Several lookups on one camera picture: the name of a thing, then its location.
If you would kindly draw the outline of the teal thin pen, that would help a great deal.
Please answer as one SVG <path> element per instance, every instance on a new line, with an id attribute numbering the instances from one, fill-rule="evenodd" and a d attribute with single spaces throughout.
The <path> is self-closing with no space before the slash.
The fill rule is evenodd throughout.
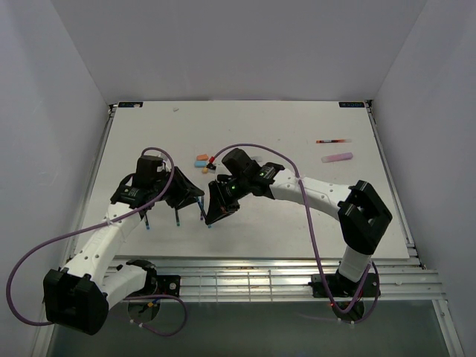
<path id="1" fill-rule="evenodd" d="M 202 197 L 197 197 L 196 202 L 197 202 L 197 205 L 199 206 L 199 210 L 200 210 L 200 220 L 203 221 L 208 228 L 211 228 L 211 225 L 206 223 L 206 212 L 205 212 L 203 198 Z"/>

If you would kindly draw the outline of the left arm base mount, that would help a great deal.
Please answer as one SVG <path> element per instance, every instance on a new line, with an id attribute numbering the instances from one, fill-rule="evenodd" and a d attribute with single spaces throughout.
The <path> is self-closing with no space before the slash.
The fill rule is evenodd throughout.
<path id="1" fill-rule="evenodd" d="M 147 277 L 145 286 L 129 295 L 130 297 L 140 297 L 146 295 L 171 295 L 180 296 L 181 277 L 179 275 L 157 275 Z"/>

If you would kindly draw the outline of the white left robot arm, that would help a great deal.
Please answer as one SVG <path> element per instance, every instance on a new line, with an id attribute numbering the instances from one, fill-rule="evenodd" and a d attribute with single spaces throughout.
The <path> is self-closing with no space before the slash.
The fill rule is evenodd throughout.
<path id="1" fill-rule="evenodd" d="M 144 220 L 153 199 L 179 210 L 204 194 L 179 168 L 172 172 L 138 169 L 124 177 L 111 197 L 104 226 L 61 270 L 46 274 L 43 290 L 48 321 L 93 335 L 117 303 L 129 296 L 153 295 L 158 280 L 151 262 L 130 260 L 110 276 L 106 271 L 127 237 Z"/>

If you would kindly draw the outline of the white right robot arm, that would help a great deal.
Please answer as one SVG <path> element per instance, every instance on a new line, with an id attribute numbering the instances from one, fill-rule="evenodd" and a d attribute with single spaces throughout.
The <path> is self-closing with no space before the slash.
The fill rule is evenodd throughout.
<path id="1" fill-rule="evenodd" d="M 370 259 L 393 219 L 373 186 L 359 180 L 354 185 L 331 184 L 297 177 L 280 164 L 247 164 L 230 167 L 209 182 L 209 205 L 205 216 L 212 225 L 239 210 L 247 195 L 293 202 L 335 219 L 341 227 L 346 248 L 335 284 L 340 293 L 354 295 L 363 286 Z"/>

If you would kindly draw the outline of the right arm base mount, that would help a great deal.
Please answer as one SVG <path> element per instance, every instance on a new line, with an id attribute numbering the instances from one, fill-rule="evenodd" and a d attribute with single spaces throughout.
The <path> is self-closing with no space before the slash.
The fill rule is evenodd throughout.
<path id="1" fill-rule="evenodd" d="M 364 284 L 358 297 L 374 298 L 375 295 L 380 295 L 380 290 L 377 288 L 377 275 L 375 273 L 368 273 L 365 279 L 360 279 L 357 283 L 341 276 L 338 272 L 325 274 L 324 277 L 334 298 L 352 298 L 358 290 L 361 281 L 363 281 Z M 314 298 L 327 297 L 324 283 L 319 274 L 313 274 L 308 285 L 312 288 L 312 296 Z"/>

